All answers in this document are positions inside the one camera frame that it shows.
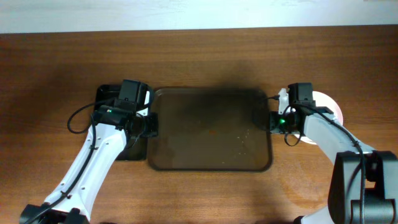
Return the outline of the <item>white plate with ketchup streak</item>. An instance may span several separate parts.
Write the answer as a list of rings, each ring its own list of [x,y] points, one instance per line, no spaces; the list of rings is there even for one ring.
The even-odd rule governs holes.
[[[342,125],[343,124],[343,113],[337,104],[337,102],[331,98],[330,96],[319,92],[319,91],[312,91],[313,100],[315,100],[316,107],[327,107],[329,108],[334,116],[336,117],[337,121]],[[299,134],[293,134],[295,138],[299,138]],[[302,136],[300,141],[305,142],[307,144],[316,145],[314,141],[306,136]]]

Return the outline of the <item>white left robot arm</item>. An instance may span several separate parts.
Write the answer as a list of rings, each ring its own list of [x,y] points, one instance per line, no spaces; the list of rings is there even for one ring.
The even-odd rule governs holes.
[[[28,204],[20,223],[89,223],[96,196],[113,162],[139,139],[158,134],[147,109],[101,105],[90,116],[85,142],[68,172],[42,205]]]

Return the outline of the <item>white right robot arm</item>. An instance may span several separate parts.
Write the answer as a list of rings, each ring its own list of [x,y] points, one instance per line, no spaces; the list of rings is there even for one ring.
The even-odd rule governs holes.
[[[326,107],[271,112],[272,133],[310,138],[333,163],[327,205],[295,223],[397,223],[397,156],[354,137]]]

